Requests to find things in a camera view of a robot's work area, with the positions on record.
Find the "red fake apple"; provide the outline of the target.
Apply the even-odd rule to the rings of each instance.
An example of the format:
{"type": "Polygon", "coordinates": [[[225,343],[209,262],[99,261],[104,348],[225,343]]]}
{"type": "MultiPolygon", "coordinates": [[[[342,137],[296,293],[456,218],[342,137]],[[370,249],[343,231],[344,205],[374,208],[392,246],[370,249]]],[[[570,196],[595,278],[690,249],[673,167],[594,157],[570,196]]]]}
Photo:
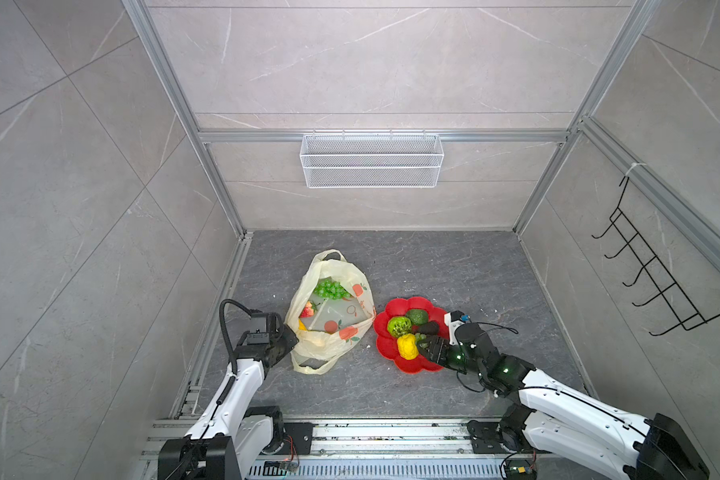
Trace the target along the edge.
{"type": "Polygon", "coordinates": [[[299,318],[312,318],[316,315],[318,309],[318,304],[315,304],[312,301],[307,301],[302,312],[299,315],[299,318]]]}

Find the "yellow fake lemon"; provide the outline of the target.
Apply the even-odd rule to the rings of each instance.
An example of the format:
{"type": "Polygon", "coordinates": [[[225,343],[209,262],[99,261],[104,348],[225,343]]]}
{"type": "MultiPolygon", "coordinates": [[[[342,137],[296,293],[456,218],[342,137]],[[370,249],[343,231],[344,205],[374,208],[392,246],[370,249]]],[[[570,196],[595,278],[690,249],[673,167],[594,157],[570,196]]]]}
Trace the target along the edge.
{"type": "Polygon", "coordinates": [[[397,348],[400,357],[404,360],[414,360],[419,356],[417,337],[409,333],[397,338],[397,348]]]}

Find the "green fake lime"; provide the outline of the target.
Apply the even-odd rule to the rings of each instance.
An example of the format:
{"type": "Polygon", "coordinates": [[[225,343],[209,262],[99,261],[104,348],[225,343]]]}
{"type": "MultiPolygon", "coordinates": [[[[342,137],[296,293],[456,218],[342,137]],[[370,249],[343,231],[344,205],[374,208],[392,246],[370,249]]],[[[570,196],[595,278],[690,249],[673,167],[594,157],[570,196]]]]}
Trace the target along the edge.
{"type": "Polygon", "coordinates": [[[422,326],[430,321],[429,313],[425,309],[410,309],[406,312],[405,317],[414,326],[422,326]]]}

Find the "cream plastic shopping bag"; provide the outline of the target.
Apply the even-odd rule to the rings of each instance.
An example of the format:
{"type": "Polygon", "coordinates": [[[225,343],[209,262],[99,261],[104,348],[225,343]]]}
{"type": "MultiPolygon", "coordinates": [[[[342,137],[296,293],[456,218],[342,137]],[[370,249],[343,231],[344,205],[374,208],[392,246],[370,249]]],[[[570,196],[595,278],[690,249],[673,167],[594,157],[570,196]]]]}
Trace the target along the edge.
{"type": "Polygon", "coordinates": [[[362,339],[376,316],[375,302],[365,274],[335,249],[313,258],[293,296],[286,324],[298,343],[291,352],[293,370],[304,375],[323,375],[362,339]],[[339,281],[352,297],[328,300],[313,294],[319,280],[339,281]],[[299,318],[307,301],[318,304],[312,318],[299,318]]]}

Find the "green spotted fake fruit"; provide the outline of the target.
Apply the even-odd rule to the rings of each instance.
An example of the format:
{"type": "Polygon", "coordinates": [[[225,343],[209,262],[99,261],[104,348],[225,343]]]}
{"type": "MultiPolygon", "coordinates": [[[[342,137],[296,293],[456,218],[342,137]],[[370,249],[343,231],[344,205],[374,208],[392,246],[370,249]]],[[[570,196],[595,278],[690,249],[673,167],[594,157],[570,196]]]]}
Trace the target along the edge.
{"type": "Polygon", "coordinates": [[[400,338],[412,333],[413,323],[406,316],[395,316],[388,320],[386,329],[393,338],[400,338]]]}

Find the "red flower-shaped plastic bowl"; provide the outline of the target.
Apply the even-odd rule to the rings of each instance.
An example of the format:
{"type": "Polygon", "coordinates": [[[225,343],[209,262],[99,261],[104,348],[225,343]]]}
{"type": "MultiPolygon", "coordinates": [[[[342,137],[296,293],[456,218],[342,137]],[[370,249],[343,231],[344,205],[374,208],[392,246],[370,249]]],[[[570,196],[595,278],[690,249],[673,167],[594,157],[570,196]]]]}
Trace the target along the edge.
{"type": "Polygon", "coordinates": [[[387,324],[393,317],[404,316],[411,309],[425,310],[429,319],[438,324],[438,335],[445,340],[449,339],[448,327],[445,323],[447,312],[444,309],[434,306],[424,297],[396,298],[389,301],[384,310],[378,313],[374,320],[373,328],[377,334],[377,350],[383,357],[392,360],[397,368],[404,373],[417,374],[421,371],[441,371],[442,366],[430,362],[423,355],[418,355],[415,359],[403,358],[399,353],[397,339],[387,330],[387,324]]]}

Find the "dark fake avocado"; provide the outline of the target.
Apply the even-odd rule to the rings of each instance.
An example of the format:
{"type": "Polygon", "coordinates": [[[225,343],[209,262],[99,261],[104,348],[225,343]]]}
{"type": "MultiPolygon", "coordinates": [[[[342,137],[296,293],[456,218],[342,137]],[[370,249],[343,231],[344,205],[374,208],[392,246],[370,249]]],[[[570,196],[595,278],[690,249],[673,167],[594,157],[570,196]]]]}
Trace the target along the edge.
{"type": "Polygon", "coordinates": [[[440,334],[440,324],[436,321],[429,321],[419,325],[416,333],[424,336],[438,336],[440,334]]]}

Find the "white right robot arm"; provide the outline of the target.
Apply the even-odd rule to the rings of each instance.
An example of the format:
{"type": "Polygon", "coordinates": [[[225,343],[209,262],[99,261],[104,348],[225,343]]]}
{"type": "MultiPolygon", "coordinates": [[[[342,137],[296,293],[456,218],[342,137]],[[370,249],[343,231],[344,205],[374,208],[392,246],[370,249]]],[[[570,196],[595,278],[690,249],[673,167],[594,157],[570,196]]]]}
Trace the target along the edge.
{"type": "Polygon", "coordinates": [[[509,454],[549,452],[610,479],[707,479],[710,470],[683,428],[657,413],[633,414],[500,352],[475,323],[457,324],[447,338],[415,333],[423,357],[458,374],[474,373],[482,391],[512,401],[494,433],[479,424],[475,438],[492,439],[509,454]]]}

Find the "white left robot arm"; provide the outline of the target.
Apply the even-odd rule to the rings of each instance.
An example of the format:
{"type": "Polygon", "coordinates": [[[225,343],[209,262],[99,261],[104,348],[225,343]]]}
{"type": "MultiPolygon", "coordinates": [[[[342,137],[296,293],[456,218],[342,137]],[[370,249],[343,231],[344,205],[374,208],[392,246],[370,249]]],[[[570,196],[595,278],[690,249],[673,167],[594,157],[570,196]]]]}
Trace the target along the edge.
{"type": "Polygon", "coordinates": [[[277,451],[284,442],[282,413],[277,407],[251,408],[269,369],[298,343],[295,333],[274,312],[245,308],[252,328],[232,342],[224,300],[219,309],[228,354],[225,376],[199,420],[158,455],[159,479],[244,479],[257,457],[277,451]]]}

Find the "green fake grapes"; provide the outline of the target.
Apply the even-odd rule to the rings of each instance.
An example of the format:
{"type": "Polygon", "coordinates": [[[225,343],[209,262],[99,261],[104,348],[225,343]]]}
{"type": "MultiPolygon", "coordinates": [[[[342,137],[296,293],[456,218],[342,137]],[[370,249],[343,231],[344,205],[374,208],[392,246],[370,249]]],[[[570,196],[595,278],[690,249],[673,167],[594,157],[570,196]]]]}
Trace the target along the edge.
{"type": "Polygon", "coordinates": [[[328,300],[350,299],[352,294],[346,290],[339,281],[332,278],[323,278],[318,281],[313,294],[328,300]]]}

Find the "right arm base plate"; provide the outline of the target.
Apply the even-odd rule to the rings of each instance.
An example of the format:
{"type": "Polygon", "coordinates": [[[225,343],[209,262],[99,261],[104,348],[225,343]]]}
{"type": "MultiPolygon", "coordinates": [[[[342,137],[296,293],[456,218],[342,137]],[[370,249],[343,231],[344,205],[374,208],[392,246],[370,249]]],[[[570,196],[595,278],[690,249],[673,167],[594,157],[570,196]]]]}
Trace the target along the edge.
{"type": "Polygon", "coordinates": [[[475,454],[525,453],[547,451],[533,447],[523,433],[526,421],[501,419],[496,421],[470,420],[466,424],[475,454]]]}

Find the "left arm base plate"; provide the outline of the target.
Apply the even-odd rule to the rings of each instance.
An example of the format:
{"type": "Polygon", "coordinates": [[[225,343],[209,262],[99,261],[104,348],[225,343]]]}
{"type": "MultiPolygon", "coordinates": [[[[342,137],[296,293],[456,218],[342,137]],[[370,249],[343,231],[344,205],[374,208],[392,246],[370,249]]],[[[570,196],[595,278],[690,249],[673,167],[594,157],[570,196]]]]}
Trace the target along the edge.
{"type": "Polygon", "coordinates": [[[311,422],[286,422],[277,455],[290,457],[292,449],[295,449],[295,454],[298,456],[309,455],[314,428],[315,425],[311,422]]]}

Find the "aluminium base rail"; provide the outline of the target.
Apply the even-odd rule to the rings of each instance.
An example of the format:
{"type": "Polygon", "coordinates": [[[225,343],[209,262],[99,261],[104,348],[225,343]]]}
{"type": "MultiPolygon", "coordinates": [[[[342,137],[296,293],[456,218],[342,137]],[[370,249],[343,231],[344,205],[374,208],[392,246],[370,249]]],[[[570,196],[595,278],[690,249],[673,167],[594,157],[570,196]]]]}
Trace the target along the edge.
{"type": "Polygon", "coordinates": [[[547,452],[475,454],[459,419],[305,419],[315,425],[309,455],[262,453],[249,479],[536,479],[549,462],[567,460],[547,452]]]}

